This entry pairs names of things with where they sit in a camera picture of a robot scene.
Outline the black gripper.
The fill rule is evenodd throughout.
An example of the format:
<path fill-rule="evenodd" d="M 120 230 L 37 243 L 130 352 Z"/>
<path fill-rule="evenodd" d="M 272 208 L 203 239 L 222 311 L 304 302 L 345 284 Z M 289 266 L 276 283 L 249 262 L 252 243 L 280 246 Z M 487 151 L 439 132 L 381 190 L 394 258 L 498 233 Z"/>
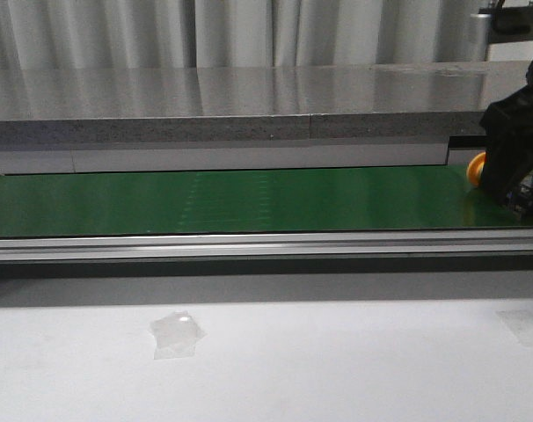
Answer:
<path fill-rule="evenodd" d="M 533 61 L 525 86 L 491 103 L 480 126 L 487 144 L 479 187 L 502 206 L 533 207 Z"/>

